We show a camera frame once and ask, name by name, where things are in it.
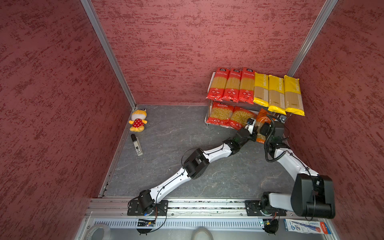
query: plush toy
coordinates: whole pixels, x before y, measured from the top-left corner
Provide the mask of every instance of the plush toy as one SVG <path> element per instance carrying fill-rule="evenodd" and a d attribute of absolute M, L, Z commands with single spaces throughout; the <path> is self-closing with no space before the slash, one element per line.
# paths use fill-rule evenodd
<path fill-rule="evenodd" d="M 146 109 L 134 111 L 131 120 L 129 121 L 129 124 L 132 124 L 132 127 L 129 130 L 132 132 L 142 132 L 144 130 L 144 124 L 147 124 L 147 120 L 145 120 L 146 117 Z"/>

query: gray marble surface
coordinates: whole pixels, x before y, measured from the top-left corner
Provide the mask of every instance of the gray marble surface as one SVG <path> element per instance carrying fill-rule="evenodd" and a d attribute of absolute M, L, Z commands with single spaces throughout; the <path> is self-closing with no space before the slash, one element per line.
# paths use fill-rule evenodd
<path fill-rule="evenodd" d="M 146 108 L 148 114 L 145 130 L 136 133 L 144 154 L 137 156 L 129 137 L 105 192 L 107 196 L 135 197 L 175 174 L 188 149 L 208 150 L 236 133 L 234 129 L 206 126 L 205 106 L 139 108 Z M 249 141 L 237 154 L 211 163 L 203 176 L 184 183 L 168 196 L 260 198 L 264 191 L 291 193 L 293 183 L 278 162 L 264 159 L 261 143 Z"/>

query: white marker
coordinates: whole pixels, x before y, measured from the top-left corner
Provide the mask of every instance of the white marker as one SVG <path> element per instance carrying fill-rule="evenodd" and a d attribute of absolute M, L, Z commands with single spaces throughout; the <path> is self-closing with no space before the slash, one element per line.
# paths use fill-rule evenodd
<path fill-rule="evenodd" d="M 131 138 L 132 138 L 132 141 L 133 141 L 133 145 L 135 146 L 135 150 L 136 150 L 137 155 L 138 156 L 143 155 L 143 152 L 141 150 L 141 146 L 140 146 L 139 140 L 137 139 L 136 135 L 132 134 Z"/>

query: red pasta package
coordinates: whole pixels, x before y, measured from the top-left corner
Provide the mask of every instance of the red pasta package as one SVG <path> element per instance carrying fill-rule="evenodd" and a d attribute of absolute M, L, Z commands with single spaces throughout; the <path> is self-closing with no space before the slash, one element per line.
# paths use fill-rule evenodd
<path fill-rule="evenodd" d="M 226 68 L 217 68 L 215 77 L 212 80 L 211 86 L 209 87 L 207 98 L 211 100 L 221 101 L 224 93 L 225 84 L 229 70 Z"/>
<path fill-rule="evenodd" d="M 225 85 L 223 100 L 229 100 L 238 103 L 240 91 L 240 78 L 242 71 L 231 68 L 229 72 L 227 84 Z"/>
<path fill-rule="evenodd" d="M 247 124 L 248 118 L 256 118 L 256 114 L 244 108 L 235 107 L 229 125 L 236 130 L 241 129 Z"/>
<path fill-rule="evenodd" d="M 243 68 L 240 81 L 239 101 L 253 104 L 253 89 L 255 87 L 255 71 Z"/>
<path fill-rule="evenodd" d="M 271 119 L 266 115 L 269 114 L 266 110 L 261 109 L 257 114 L 255 127 L 257 127 L 257 138 L 256 141 L 260 143 L 265 142 L 265 136 L 260 134 L 260 128 L 264 125 L 265 122 L 271 123 Z"/>
<path fill-rule="evenodd" d="M 229 118 L 232 116 L 233 106 L 214 102 L 207 123 L 229 126 Z"/>

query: spaghetti package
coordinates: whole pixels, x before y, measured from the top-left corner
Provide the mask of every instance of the spaghetti package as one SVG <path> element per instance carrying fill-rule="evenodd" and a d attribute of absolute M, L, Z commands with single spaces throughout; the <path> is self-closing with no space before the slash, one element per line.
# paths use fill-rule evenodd
<path fill-rule="evenodd" d="M 247 124 L 248 118 L 255 118 L 256 114 L 250 112 L 244 108 L 235 107 L 229 125 L 236 130 L 244 127 Z"/>
<path fill-rule="evenodd" d="M 284 76 L 285 111 L 305 116 L 298 78 Z"/>
<path fill-rule="evenodd" d="M 257 138 L 256 141 L 260 143 L 265 142 L 265 136 L 260 134 L 260 128 L 263 126 L 265 122 L 271 123 L 271 119 L 269 119 L 266 115 L 268 112 L 264 109 L 261 109 L 257 114 L 255 127 L 257 127 Z"/>
<path fill-rule="evenodd" d="M 242 71 L 239 69 L 231 68 L 227 84 L 225 86 L 223 100 L 239 102 L 240 78 Z"/>
<path fill-rule="evenodd" d="M 253 104 L 253 88 L 255 87 L 255 71 L 243 68 L 240 81 L 239 101 Z"/>
<path fill-rule="evenodd" d="M 253 89 L 253 102 L 264 107 L 269 107 L 268 75 L 255 73 L 255 88 Z"/>
<path fill-rule="evenodd" d="M 232 116 L 233 106 L 214 102 L 207 123 L 229 126 L 229 118 Z"/>
<path fill-rule="evenodd" d="M 207 98 L 211 100 L 221 101 L 221 98 L 224 93 L 225 84 L 227 83 L 227 78 L 229 75 L 229 70 L 226 68 L 217 68 L 215 77 L 212 80 L 212 84 L 209 88 Z"/>
<path fill-rule="evenodd" d="M 284 80 L 282 78 L 269 75 L 269 107 L 268 111 L 275 113 L 285 113 L 284 99 Z"/>

